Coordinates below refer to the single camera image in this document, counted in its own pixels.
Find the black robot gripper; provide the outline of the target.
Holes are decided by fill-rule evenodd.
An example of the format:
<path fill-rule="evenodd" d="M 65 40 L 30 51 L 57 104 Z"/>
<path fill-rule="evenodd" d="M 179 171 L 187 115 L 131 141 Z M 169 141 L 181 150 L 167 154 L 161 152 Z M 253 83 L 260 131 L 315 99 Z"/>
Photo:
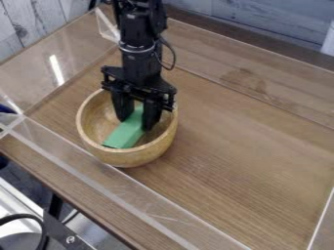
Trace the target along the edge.
<path fill-rule="evenodd" d="M 120 66 L 105 65 L 101 88 L 110 93 L 117 119 L 124 122 L 143 102 L 141 126 L 149 131 L 160 120 L 161 110 L 173 109 L 176 88 L 161 77 L 161 46 L 148 51 L 121 49 Z"/>

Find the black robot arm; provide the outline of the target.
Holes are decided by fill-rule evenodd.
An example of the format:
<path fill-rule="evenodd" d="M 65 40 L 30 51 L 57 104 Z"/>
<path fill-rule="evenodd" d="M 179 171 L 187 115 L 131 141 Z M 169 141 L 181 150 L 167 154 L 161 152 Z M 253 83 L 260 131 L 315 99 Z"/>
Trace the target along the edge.
<path fill-rule="evenodd" d="M 121 66 L 105 65 L 101 89 L 110 93 L 117 119 L 124 122 L 143 104 L 141 129 L 149 131 L 161 112 L 173 110 L 176 88 L 163 79 L 163 47 L 172 47 L 161 36 L 167 14 L 161 0 L 110 0 L 120 31 L 117 41 Z"/>

